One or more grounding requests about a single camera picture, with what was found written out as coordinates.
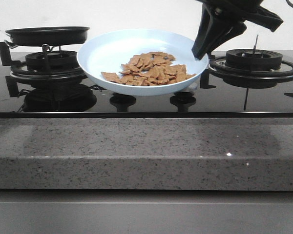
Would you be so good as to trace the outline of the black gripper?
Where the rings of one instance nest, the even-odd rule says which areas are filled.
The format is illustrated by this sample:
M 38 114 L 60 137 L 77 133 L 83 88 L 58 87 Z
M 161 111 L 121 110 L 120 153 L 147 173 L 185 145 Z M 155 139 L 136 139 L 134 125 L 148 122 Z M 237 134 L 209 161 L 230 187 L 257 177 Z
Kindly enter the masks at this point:
M 226 41 L 243 34 L 246 25 L 234 22 L 217 13 L 216 8 L 229 11 L 243 20 L 263 26 L 274 32 L 283 20 L 261 6 L 262 0 L 201 0 L 203 2 L 199 31 L 192 47 L 195 58 L 202 59 Z

